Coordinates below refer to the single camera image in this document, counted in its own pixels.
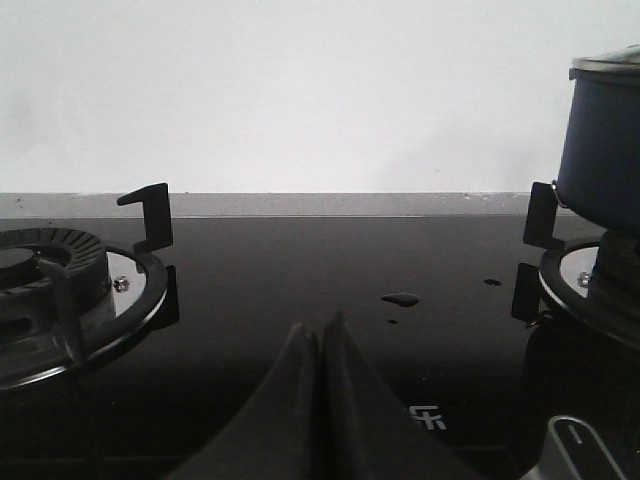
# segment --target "pot lid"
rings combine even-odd
[[[590,72],[640,76],[640,44],[594,57],[574,58],[572,65]]]

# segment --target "screw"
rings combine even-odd
[[[591,274],[589,272],[580,272],[580,275],[578,275],[578,285],[582,288],[589,288],[590,280]]]
[[[113,288],[115,288],[118,293],[126,292],[129,290],[130,285],[131,282],[124,275],[120,275],[113,279]]]

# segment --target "white wall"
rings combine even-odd
[[[0,192],[526,191],[638,0],[0,1]]]

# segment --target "stove knob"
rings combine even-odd
[[[626,480],[588,423],[569,416],[549,420],[540,462],[521,480]]]

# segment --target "black glass cooktop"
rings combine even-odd
[[[486,478],[521,477],[558,414],[588,420],[637,478],[635,360],[510,315],[518,264],[542,253],[522,244],[524,221],[174,219],[174,245],[157,255],[175,266],[179,320],[152,322],[110,362],[1,393],[0,477],[162,478],[240,409],[293,324],[321,338],[342,311],[424,435]],[[143,236],[139,219],[0,220],[0,230],[52,225],[129,245]],[[570,216],[556,232],[601,233]],[[394,293],[420,301],[380,298]]]

